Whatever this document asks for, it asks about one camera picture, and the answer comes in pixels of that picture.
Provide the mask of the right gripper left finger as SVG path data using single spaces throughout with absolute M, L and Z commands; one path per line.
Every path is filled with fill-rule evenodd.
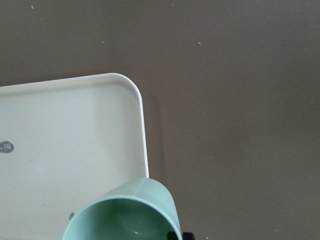
M 167 233 L 167 240 L 177 240 L 177 235 L 175 232 L 171 231 Z

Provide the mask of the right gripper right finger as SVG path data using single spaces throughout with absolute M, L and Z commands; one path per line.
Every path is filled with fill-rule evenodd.
M 183 232 L 182 239 L 183 240 L 194 240 L 194 234 L 192 232 Z

